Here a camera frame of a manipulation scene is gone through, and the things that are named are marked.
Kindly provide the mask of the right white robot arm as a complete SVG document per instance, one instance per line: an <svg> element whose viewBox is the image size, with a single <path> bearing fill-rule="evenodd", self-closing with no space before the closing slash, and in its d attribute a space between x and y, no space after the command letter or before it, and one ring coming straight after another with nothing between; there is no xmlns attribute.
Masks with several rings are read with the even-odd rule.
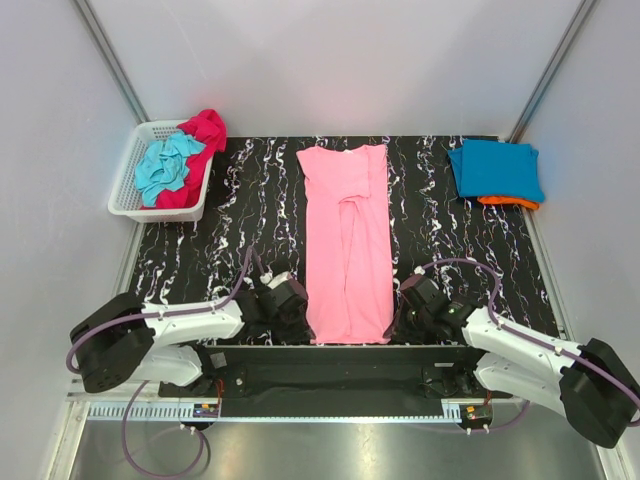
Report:
<svg viewBox="0 0 640 480"><path fill-rule="evenodd" d="M470 348L467 367L482 388L541 405L591 443L611 449L639 424L639 384L606 342L585 344L547 336L511 322L487 306L453 299L425 275L400 286L390 336Z"/></svg>

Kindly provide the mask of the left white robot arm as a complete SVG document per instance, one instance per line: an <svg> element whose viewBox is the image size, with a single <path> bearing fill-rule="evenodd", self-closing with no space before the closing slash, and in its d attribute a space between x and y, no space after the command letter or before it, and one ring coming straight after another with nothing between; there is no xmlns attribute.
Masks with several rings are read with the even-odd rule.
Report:
<svg viewBox="0 0 640 480"><path fill-rule="evenodd" d="M150 381L182 396L208 396L220 383L221 368L205 342L233 340L261 327L282 333L287 343L312 337L304 287L288 272L262 281L256 289L234 287L219 300L177 305L119 294L71 331L67 367L89 394Z"/></svg>

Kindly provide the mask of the pink t shirt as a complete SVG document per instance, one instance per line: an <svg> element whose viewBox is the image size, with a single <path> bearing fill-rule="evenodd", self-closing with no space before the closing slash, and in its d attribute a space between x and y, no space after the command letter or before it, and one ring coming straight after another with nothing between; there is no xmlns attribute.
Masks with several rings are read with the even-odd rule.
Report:
<svg viewBox="0 0 640 480"><path fill-rule="evenodd" d="M394 314L387 149L297 154L306 195L306 319L317 344L384 344Z"/></svg>

